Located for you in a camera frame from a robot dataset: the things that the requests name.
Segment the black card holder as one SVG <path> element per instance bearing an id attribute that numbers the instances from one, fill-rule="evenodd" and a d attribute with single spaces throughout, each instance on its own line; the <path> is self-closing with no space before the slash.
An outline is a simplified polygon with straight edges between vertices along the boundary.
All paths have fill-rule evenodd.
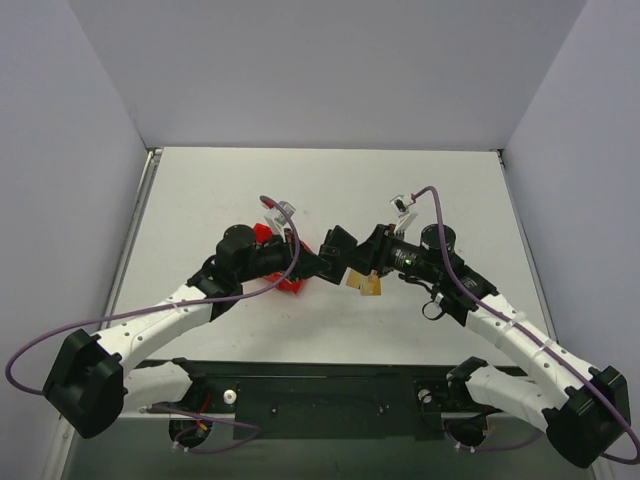
<path id="1" fill-rule="evenodd" d="M 348 254 L 358 245 L 357 239 L 341 226 L 330 229 L 319 248 L 318 256 L 330 268 L 319 277 L 334 285 L 339 285 L 348 268 Z"/>

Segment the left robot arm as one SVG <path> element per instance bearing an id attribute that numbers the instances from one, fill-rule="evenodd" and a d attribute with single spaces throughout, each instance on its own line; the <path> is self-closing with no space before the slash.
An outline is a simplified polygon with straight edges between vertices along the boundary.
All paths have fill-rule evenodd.
<path id="1" fill-rule="evenodd" d="M 45 381 L 49 403 L 84 439 L 104 432 L 123 411 L 126 376 L 161 347 L 226 313 L 248 281 L 281 273 L 294 281 L 328 271 L 329 261 L 292 232 L 258 242 L 253 228 L 234 225 L 215 254 L 160 304 L 128 321 L 88 334 L 68 335 Z"/>

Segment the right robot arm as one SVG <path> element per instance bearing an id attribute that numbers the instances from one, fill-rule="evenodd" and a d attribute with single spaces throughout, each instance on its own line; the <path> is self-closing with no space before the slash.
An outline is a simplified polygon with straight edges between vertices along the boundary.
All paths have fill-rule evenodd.
<path id="1" fill-rule="evenodd" d="M 449 226 L 425 227 L 417 245 L 379 225 L 347 255 L 362 275 L 395 270 L 406 280 L 430 284 L 442 313 L 491 343 L 528 376 L 527 381 L 470 358 L 449 374 L 449 402 L 468 409 L 492 406 L 546 434 L 571 464 L 587 468 L 602 457 L 631 423 L 626 378 L 614 367 L 599 369 L 571 354 L 515 310 L 497 288 L 455 252 Z"/>

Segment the gold card stripe up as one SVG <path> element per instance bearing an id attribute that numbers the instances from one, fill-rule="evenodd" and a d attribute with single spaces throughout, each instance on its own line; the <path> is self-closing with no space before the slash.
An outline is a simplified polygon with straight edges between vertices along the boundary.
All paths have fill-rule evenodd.
<path id="1" fill-rule="evenodd" d="M 362 288 L 362 284 L 364 280 L 365 280 L 365 277 L 362 274 L 351 269 L 349 271 L 349 275 L 346 280 L 346 285 L 350 288 L 360 290 Z"/>

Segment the gold card front up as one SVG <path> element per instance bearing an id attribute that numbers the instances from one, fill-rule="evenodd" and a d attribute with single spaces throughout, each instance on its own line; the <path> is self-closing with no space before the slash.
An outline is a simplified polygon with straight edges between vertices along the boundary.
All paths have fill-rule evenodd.
<path id="1" fill-rule="evenodd" d="M 362 296 L 380 296 L 381 279 L 376 273 L 363 275 L 360 279 L 359 291 Z"/>

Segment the red plastic bin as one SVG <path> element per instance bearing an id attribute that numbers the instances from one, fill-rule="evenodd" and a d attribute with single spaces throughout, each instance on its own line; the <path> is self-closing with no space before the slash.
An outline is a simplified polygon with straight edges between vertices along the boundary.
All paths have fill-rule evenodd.
<path id="1" fill-rule="evenodd" d="M 253 230 L 254 230 L 254 233 L 256 234 L 256 239 L 259 244 L 264 244 L 268 240 L 271 240 L 274 237 L 274 233 L 271 230 L 271 228 L 265 224 L 256 223 L 253 226 Z M 263 276 L 262 280 L 270 284 L 275 284 L 281 278 L 282 278 L 282 273 L 277 272 L 267 276 Z M 305 288 L 307 283 L 308 281 L 306 279 L 303 279 L 303 280 L 285 279 L 276 286 L 276 289 L 282 292 L 298 295 Z"/>

